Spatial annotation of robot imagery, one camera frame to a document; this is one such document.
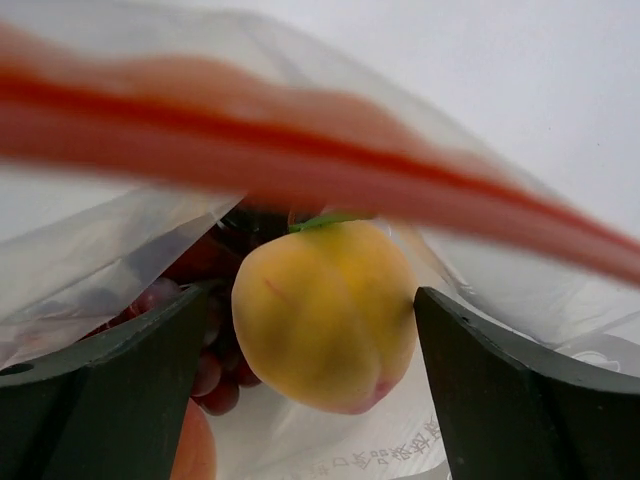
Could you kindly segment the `clear zip top bag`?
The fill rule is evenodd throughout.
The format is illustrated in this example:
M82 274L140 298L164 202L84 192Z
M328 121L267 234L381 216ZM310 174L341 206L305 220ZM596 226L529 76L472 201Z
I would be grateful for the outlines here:
M112 316L241 193L412 222L423 288L639 380L609 334L639 250L438 110L275 20L89 1L1 5L1 364ZM349 420L272 398L223 424L226 479L452 477L422 350Z

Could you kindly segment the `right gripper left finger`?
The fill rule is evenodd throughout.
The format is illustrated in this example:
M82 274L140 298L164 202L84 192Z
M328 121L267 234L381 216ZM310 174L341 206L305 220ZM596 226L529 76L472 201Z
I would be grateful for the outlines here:
M1 372L4 479L167 479L208 294L173 301Z

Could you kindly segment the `yellow fake peach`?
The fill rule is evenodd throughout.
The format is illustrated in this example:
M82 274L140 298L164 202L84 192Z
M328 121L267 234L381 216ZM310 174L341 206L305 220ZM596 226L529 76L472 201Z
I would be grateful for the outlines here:
M234 329L266 385L318 410L361 414L408 369L416 289L404 253L375 223L304 229L243 260L231 295Z

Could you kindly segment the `dark red fake apple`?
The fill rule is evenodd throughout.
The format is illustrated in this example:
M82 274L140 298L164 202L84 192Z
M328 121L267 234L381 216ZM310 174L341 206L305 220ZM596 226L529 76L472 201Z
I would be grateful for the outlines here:
M162 276L178 284L236 275L254 249L289 232L289 227L321 213L321 206L273 209L243 199L175 260Z

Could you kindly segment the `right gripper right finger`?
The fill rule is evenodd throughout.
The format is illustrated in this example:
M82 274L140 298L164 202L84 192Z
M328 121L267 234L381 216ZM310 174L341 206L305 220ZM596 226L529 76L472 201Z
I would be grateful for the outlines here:
M636 479L639 380L556 353L432 288L414 311L455 479Z

